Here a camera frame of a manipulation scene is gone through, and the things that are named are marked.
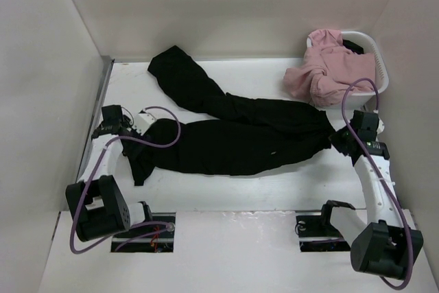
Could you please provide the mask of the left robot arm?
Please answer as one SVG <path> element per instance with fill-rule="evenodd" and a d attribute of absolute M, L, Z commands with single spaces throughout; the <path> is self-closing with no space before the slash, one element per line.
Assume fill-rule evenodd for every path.
<path fill-rule="evenodd" d="M 91 136 L 91 154 L 78 182 L 68 185 L 67 203 L 74 216 L 73 225 L 82 242 L 115 235 L 132 229 L 139 237 L 147 237 L 154 220 L 146 202 L 127 204 L 115 180 L 117 161 L 123 153 L 122 140 L 112 139 L 130 133 L 129 119 L 119 105 L 102 108 L 102 122 Z"/>

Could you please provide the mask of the black trousers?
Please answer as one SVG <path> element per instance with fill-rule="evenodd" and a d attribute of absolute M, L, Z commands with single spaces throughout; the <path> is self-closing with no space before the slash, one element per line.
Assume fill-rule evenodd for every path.
<path fill-rule="evenodd" d="M 209 118 L 187 124 L 159 119 L 144 134 L 145 145 L 125 142 L 137 186 L 156 168 L 250 176 L 331 147 L 334 129 L 325 112 L 302 102 L 225 93 L 179 47 L 153 57 L 148 71 L 179 107 Z"/>

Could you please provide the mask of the pink trousers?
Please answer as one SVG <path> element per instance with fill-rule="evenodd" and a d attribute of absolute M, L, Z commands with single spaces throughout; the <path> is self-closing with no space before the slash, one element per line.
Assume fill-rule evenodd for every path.
<path fill-rule="evenodd" d="M 300 67 L 288 68 L 283 77 L 287 92 L 294 98 L 328 107 L 342 102 L 350 93 L 369 93 L 375 79 L 375 56 L 350 40 L 339 30 L 315 30 L 308 35 L 311 46 L 305 51 Z"/>

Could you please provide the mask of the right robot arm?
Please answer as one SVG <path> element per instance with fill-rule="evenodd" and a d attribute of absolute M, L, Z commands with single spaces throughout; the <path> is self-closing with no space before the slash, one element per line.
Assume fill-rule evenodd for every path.
<path fill-rule="evenodd" d="M 423 235 L 410 228 L 396 198 L 390 154 L 387 145 L 377 141 L 379 124 L 376 113 L 356 110 L 349 124 L 330 137 L 335 149 L 351 158 L 367 220 L 359 218 L 353 205 L 329 200 L 318 227 L 326 235 L 339 231 L 351 248 L 354 271 L 404 281 L 423 247 Z"/>

